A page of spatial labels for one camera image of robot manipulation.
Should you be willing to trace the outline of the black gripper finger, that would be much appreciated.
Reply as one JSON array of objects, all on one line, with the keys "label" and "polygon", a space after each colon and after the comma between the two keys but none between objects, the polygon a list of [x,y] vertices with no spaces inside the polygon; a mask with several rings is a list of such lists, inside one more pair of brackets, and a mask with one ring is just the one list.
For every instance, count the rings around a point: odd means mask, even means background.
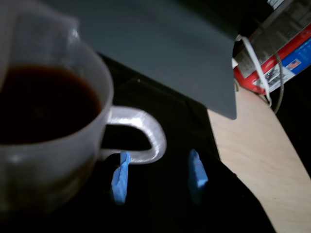
[{"label": "black gripper finger", "polygon": [[207,232],[275,232],[259,200],[219,159],[192,149],[188,166],[190,196]]},{"label": "black gripper finger", "polygon": [[124,210],[131,155],[122,151],[95,167],[77,197],[72,214],[76,233],[128,233],[129,213]]}]

